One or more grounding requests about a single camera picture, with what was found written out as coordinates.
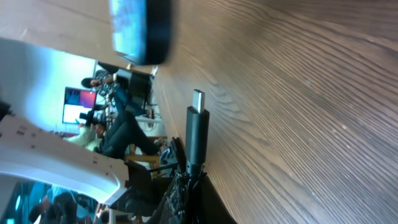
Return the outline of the Samsung Galaxy smartphone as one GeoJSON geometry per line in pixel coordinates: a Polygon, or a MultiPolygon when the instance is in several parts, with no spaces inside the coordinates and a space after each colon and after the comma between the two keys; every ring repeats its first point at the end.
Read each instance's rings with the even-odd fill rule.
{"type": "Polygon", "coordinates": [[[166,61],[173,33],[172,0],[109,0],[113,49],[133,65],[166,61]]]}

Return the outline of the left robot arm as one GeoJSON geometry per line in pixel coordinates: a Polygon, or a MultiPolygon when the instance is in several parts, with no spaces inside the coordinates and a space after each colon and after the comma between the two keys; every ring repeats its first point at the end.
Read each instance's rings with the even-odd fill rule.
{"type": "Polygon", "coordinates": [[[1,119],[1,173],[54,184],[111,205],[127,190],[127,166],[12,115],[1,119]]]}

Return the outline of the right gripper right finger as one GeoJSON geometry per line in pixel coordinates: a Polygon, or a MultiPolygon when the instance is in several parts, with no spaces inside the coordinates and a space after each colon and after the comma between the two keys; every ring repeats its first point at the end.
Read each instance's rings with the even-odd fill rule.
{"type": "Polygon", "coordinates": [[[199,175],[194,185],[194,223],[237,224],[206,172],[199,175]]]}

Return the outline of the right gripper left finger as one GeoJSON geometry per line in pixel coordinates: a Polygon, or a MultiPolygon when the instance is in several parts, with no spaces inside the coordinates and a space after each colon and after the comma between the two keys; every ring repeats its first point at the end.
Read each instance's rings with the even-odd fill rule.
{"type": "Polygon", "coordinates": [[[186,224],[188,205],[188,178],[177,173],[147,224],[186,224]]]}

